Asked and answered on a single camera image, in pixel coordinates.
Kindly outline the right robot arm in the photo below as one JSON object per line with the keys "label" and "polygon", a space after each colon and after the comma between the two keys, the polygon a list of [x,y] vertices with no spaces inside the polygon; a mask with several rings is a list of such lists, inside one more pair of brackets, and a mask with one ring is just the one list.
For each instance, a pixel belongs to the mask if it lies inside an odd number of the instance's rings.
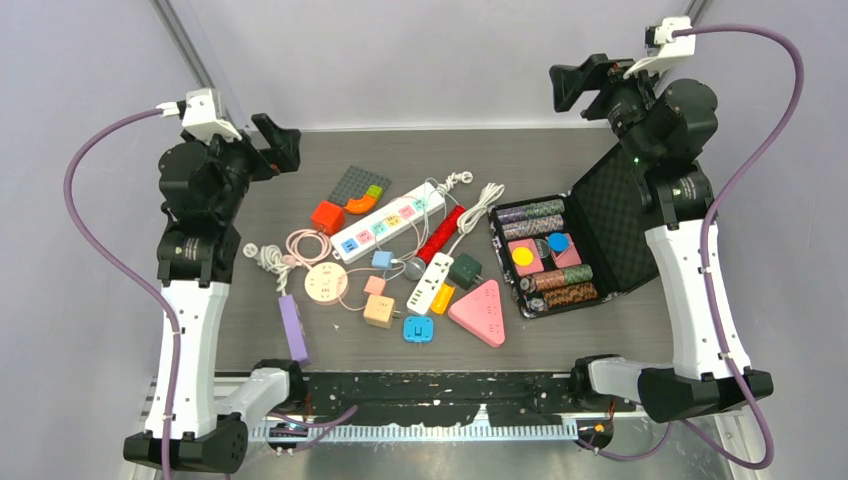
{"label": "right robot arm", "polygon": [[589,259],[602,260],[627,291],[659,278],[671,321],[668,365],[617,354],[583,357],[571,371],[571,397],[596,410],[610,397],[640,404],[659,423],[724,413],[774,391],[752,367],[729,312],[707,216],[714,195],[698,163],[718,127],[718,100],[705,84],[676,80],[661,92],[631,61],[593,54],[549,70],[553,106],[606,120],[616,144],[572,188],[566,205]]}

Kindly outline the beige cube adapter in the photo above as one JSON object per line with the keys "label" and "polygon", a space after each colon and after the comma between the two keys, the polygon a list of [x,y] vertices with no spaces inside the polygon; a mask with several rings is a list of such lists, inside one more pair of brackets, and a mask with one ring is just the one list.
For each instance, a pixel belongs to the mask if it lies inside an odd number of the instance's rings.
{"label": "beige cube adapter", "polygon": [[396,309],[394,298],[376,294],[368,296],[363,311],[363,318],[368,325],[389,329],[399,316],[400,312]]}

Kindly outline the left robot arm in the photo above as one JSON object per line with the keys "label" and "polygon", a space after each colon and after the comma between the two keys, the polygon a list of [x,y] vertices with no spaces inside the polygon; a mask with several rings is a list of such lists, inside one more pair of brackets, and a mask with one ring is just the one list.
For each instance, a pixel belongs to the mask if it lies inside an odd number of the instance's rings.
{"label": "left robot arm", "polygon": [[142,431],[126,438],[127,461],[163,472],[230,476],[247,456],[250,431],[277,408],[298,412],[307,398],[294,360],[262,360],[223,399],[214,395],[221,318],[241,242],[234,221],[250,188],[300,165],[296,129],[252,118],[266,140],[247,135],[202,141],[184,133],[158,163],[167,223],[157,247],[157,298],[164,304],[155,398]]}

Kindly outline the white multicolour power strip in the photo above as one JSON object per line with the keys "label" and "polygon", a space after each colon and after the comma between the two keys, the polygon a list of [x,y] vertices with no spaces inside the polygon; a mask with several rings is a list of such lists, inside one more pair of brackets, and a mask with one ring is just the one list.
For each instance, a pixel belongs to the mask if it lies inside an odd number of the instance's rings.
{"label": "white multicolour power strip", "polygon": [[351,264],[444,205],[444,195],[425,182],[331,236],[333,257]]}

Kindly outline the dark green cube adapter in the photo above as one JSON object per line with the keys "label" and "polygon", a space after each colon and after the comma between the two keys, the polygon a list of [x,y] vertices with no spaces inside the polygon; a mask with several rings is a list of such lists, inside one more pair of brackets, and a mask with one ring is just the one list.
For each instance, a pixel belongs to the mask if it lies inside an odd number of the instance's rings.
{"label": "dark green cube adapter", "polygon": [[448,271],[448,279],[463,290],[470,290],[482,282],[482,265],[467,253],[460,254]]}

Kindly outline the purple power strip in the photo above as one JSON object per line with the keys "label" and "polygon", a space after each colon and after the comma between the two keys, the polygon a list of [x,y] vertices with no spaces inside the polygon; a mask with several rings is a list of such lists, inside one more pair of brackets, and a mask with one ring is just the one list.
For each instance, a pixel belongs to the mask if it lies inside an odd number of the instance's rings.
{"label": "purple power strip", "polygon": [[294,297],[291,294],[283,295],[279,298],[278,305],[290,358],[301,365],[309,365],[311,358],[306,335]]}

